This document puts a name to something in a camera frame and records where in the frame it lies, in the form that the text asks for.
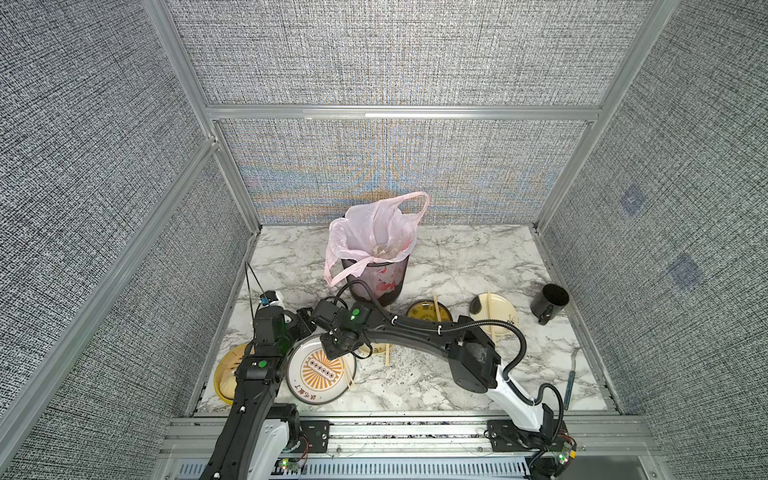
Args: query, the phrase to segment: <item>marble countertop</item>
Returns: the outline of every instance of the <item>marble countertop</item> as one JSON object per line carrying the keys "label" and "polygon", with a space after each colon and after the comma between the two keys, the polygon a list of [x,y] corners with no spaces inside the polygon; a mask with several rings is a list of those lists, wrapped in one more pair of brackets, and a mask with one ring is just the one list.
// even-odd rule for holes
{"label": "marble countertop", "polygon": [[[314,306],[318,299],[332,293],[323,279],[327,241],[327,227],[264,227],[251,265],[265,289],[281,291],[288,310]],[[340,263],[333,272],[339,271]],[[565,316],[540,326],[528,308],[531,298],[548,280],[527,227],[421,226],[402,293],[387,308],[404,313],[416,300],[431,298],[434,290],[439,302],[457,318],[468,314],[469,301],[475,295],[498,293],[515,306],[519,327],[528,342],[528,352],[515,368],[514,377],[531,393],[535,394],[542,382],[550,382],[564,394],[571,352],[578,346],[576,335]],[[253,297],[258,298],[260,292],[253,281],[251,288]],[[249,341],[252,335],[243,282],[214,369],[227,352]],[[514,336],[497,342],[502,365],[515,356],[518,345]],[[299,402],[284,384],[277,401],[295,402],[302,412],[498,409],[486,395],[457,386],[444,360],[400,346],[391,350],[389,367],[384,365],[384,355],[359,360],[354,382],[344,395],[322,406]],[[550,394],[545,393],[545,402],[556,408],[557,402]],[[584,354],[579,352],[570,409],[606,408]],[[229,406],[214,391],[211,371],[196,415],[228,411]]]}

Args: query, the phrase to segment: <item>black cup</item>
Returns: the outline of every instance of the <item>black cup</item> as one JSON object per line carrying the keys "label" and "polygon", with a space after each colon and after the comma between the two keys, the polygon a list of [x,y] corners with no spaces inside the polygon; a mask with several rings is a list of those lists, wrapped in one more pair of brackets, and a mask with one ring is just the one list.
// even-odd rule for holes
{"label": "black cup", "polygon": [[568,301],[568,292],[565,288],[547,283],[531,301],[531,311],[538,318],[539,325],[546,325],[553,316],[568,305]]}

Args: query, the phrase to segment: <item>trash can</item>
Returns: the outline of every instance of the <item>trash can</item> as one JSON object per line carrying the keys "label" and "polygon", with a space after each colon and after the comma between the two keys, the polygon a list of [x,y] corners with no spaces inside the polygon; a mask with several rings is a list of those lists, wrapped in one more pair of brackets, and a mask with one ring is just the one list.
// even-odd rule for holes
{"label": "trash can", "polygon": [[[346,279],[358,279],[368,283],[368,286],[371,287],[373,294],[382,306],[390,305],[397,300],[402,291],[402,282],[406,278],[406,269],[408,268],[408,258],[410,258],[410,255],[399,262],[369,263],[362,272],[362,275],[347,275]],[[357,263],[356,260],[341,259],[341,264],[345,269],[355,263]],[[360,302],[371,301],[365,287],[362,285],[352,285],[350,292],[355,300]]]}

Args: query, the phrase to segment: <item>textured gray panel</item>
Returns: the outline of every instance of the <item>textured gray panel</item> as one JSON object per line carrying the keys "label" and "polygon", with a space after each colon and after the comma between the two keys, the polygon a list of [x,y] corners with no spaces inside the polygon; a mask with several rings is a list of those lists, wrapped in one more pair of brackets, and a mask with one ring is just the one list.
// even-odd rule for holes
{"label": "textured gray panel", "polygon": [[2,414],[201,135],[140,2],[0,11]]}
{"label": "textured gray panel", "polygon": [[545,232],[679,479],[766,474],[767,119],[768,8],[684,0]]}
{"label": "textured gray panel", "polygon": [[211,159],[3,479],[146,478],[192,395],[249,236]]}
{"label": "textured gray panel", "polygon": [[424,190],[427,223],[527,223],[581,121],[221,122],[263,223],[327,223],[354,204]]}
{"label": "textured gray panel", "polygon": [[210,103],[598,104],[651,0],[168,0]]}

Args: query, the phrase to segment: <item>trash bag handle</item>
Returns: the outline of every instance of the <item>trash bag handle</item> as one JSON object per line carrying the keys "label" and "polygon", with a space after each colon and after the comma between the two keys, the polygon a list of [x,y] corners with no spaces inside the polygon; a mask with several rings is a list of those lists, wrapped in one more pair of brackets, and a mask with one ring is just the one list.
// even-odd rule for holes
{"label": "trash bag handle", "polygon": [[406,202],[408,200],[411,200],[412,198],[417,197],[424,197],[424,207],[422,208],[422,211],[420,211],[417,215],[419,217],[419,222],[422,221],[422,218],[424,217],[424,214],[427,213],[427,207],[429,207],[429,194],[426,192],[411,192],[410,194],[400,195],[399,197],[392,198],[390,200],[393,200],[393,204],[400,205],[403,202]]}

